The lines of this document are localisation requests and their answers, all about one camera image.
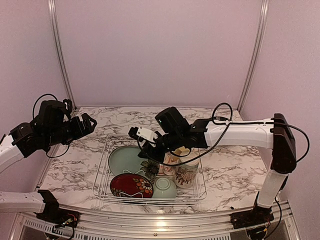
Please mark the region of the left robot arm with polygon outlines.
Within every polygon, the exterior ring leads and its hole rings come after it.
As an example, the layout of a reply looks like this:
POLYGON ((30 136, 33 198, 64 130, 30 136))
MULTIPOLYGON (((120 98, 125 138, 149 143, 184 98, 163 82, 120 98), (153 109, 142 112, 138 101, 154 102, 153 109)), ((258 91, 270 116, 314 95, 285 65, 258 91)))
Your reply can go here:
MULTIPOLYGON (((0 170, 28 158, 36 151, 48 153, 52 146, 67 147, 94 132, 97 121, 83 113, 71 116, 72 101, 44 100, 39 112, 31 122, 23 122, 13 128, 0 140, 0 170)), ((63 219, 63 211, 53 194, 48 190, 34 192, 1 192, 0 211, 2 213, 33 212, 42 214, 53 223, 63 219)))

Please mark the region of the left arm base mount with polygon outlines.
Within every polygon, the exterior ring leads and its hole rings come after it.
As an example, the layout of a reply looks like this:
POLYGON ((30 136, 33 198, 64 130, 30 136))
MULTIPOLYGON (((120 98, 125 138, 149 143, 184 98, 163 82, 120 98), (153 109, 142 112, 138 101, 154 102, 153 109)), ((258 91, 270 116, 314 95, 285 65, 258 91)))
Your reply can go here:
POLYGON ((77 227, 80 217, 78 211, 60 208, 58 200, 49 190, 40 189, 37 193, 41 195, 44 203, 44 209, 40 213, 36 213, 38 219, 56 224, 57 228, 77 227))

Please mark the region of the light blue floral plate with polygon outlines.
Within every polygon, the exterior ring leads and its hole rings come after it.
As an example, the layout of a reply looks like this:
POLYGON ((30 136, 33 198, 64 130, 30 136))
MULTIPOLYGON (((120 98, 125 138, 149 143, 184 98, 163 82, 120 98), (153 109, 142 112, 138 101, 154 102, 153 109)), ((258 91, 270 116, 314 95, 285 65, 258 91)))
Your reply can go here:
POLYGON ((108 157, 108 166, 114 176, 137 174, 153 180, 159 173, 160 165, 150 159, 140 158, 137 146, 121 146, 108 157))

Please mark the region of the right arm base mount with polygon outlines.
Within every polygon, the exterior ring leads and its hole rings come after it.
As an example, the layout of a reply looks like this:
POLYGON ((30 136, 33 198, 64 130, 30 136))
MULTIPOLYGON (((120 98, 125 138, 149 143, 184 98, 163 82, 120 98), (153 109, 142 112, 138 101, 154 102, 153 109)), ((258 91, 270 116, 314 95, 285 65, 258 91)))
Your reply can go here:
POLYGON ((258 197, 256 197, 251 210, 239 211, 230 215, 230 222, 234 229, 266 224, 273 220, 272 207, 265 208, 258 206, 258 197))

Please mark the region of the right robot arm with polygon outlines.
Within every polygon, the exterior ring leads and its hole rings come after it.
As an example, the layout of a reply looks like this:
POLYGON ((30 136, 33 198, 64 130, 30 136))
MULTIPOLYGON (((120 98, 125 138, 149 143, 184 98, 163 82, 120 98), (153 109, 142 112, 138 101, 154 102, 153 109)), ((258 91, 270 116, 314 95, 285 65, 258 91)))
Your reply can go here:
POLYGON ((162 164, 167 152, 180 147, 205 149, 207 153, 217 146, 252 146, 272 150, 272 160, 255 207, 247 214, 252 224, 260 223, 267 216, 267 209, 271 208, 288 175, 300 162, 292 130, 301 134, 304 131, 288 124, 281 113, 254 121, 233 121, 212 115, 189 124, 176 107, 168 107, 155 119, 164 134, 139 126, 133 127, 130 135, 138 143, 143 143, 139 146, 139 157, 157 163, 162 164))

